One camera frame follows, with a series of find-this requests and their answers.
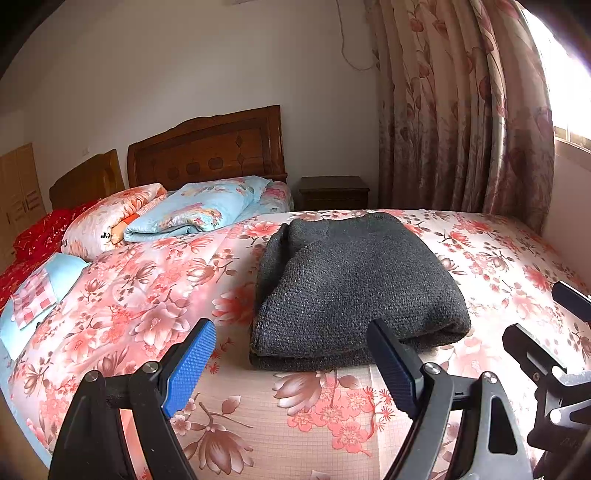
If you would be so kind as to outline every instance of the checkered cloth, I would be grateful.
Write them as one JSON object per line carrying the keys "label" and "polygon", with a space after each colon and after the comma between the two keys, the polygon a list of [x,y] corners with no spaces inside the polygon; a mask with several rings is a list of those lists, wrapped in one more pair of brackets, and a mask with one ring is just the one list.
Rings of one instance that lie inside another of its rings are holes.
{"label": "checkered cloth", "polygon": [[11,298],[14,306],[12,321],[19,328],[26,327],[37,315],[57,303],[45,268],[29,276]]}

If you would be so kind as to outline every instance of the wooden cabinet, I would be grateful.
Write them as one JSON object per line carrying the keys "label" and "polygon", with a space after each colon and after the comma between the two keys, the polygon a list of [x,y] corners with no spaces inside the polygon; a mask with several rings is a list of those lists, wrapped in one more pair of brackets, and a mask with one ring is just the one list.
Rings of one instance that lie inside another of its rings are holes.
{"label": "wooden cabinet", "polygon": [[302,177],[301,210],[356,210],[368,207],[367,185],[356,176]]}
{"label": "wooden cabinet", "polygon": [[0,157],[0,272],[14,261],[12,244],[19,233],[44,215],[33,145]]}

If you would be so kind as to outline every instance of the bed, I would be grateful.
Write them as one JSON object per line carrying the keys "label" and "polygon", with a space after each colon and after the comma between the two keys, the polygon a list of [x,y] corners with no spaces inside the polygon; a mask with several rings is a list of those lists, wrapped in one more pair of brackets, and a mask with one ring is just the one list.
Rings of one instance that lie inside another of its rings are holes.
{"label": "bed", "polygon": [[[514,220],[385,211],[438,256],[469,308],[469,334],[423,359],[457,375],[497,373],[525,437],[534,421],[534,384],[504,352],[502,332],[520,322],[569,371],[588,368],[589,327],[556,305],[550,293],[557,280],[585,293],[587,287],[549,244]],[[212,232],[105,253],[39,326],[19,358],[4,356],[0,365],[0,386],[27,425],[35,451],[47,465],[85,372],[133,372],[160,359],[207,317],[216,324],[216,349],[192,398],[171,421],[199,478],[218,478],[221,472],[253,479],[382,478],[409,420],[395,408],[375,366],[268,372],[253,370],[248,362],[257,265],[267,240],[294,218],[344,219],[367,212],[263,214]],[[300,408],[312,398],[317,400],[309,410]],[[126,413],[122,421],[138,478],[147,479],[133,422]],[[450,418],[434,480],[445,476],[458,421],[459,416]],[[530,449],[532,458],[539,454]]]}
{"label": "bed", "polygon": [[[287,173],[278,105],[191,119],[135,143],[129,147],[128,173],[131,187],[159,182],[168,190],[178,189],[188,182],[258,175],[272,180],[272,183],[241,218],[293,209],[291,192],[284,183]],[[22,255],[0,277],[0,310],[28,276],[60,250],[64,232],[80,213],[98,199],[124,189],[116,150],[95,155],[59,178],[50,188],[53,212],[20,236]],[[43,232],[41,252],[38,237]],[[2,356],[8,355],[4,345],[0,345],[0,349]],[[46,451],[40,449],[35,437],[31,436],[32,430],[26,425],[26,419],[16,413],[7,390],[2,390],[27,440],[48,464]],[[2,418],[7,414],[4,410],[1,413]]]}

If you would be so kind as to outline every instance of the wooden headboard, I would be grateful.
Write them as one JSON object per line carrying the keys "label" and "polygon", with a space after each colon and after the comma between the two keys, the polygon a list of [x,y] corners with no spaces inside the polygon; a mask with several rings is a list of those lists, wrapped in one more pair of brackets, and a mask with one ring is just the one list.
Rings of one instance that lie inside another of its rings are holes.
{"label": "wooden headboard", "polygon": [[129,186],[259,175],[285,181],[279,105],[199,117],[129,146]]}
{"label": "wooden headboard", "polygon": [[101,153],[74,167],[49,189],[53,209],[74,208],[124,190],[117,150]]}

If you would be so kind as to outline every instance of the wooden door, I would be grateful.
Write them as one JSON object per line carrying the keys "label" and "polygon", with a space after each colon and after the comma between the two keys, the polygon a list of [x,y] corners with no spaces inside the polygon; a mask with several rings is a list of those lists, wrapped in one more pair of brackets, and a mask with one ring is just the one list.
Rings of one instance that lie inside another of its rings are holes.
{"label": "wooden door", "polygon": [[32,225],[45,216],[45,207],[39,190],[35,158],[33,157],[33,144],[29,143],[17,148],[17,167],[25,210],[29,223]]}
{"label": "wooden door", "polygon": [[27,229],[31,222],[25,207],[18,175],[17,151],[13,150],[0,158],[0,198],[8,221],[12,240]]}
{"label": "wooden door", "polygon": [[12,247],[14,241],[12,226],[8,223],[7,212],[0,205],[0,273],[4,272],[15,259],[15,252]]}

